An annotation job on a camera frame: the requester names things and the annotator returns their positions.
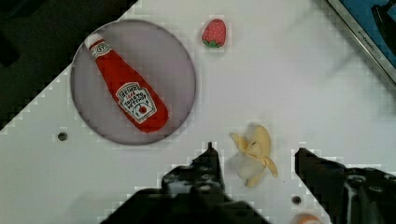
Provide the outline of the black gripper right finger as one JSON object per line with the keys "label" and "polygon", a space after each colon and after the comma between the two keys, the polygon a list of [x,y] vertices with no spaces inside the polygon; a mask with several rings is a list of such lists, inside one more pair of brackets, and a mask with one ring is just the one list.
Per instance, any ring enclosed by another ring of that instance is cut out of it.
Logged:
{"label": "black gripper right finger", "polygon": [[295,172],[332,224],[396,224],[396,179],[381,170],[347,168],[306,148],[295,154]]}

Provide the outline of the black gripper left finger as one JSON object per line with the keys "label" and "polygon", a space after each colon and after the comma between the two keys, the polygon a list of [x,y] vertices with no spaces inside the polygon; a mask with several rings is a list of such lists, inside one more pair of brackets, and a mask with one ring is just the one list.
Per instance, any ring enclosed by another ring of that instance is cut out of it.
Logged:
{"label": "black gripper left finger", "polygon": [[225,188],[219,153],[211,142],[207,143],[207,150],[193,159],[191,164],[179,165],[162,179],[162,188],[168,191],[189,191],[196,185]]}

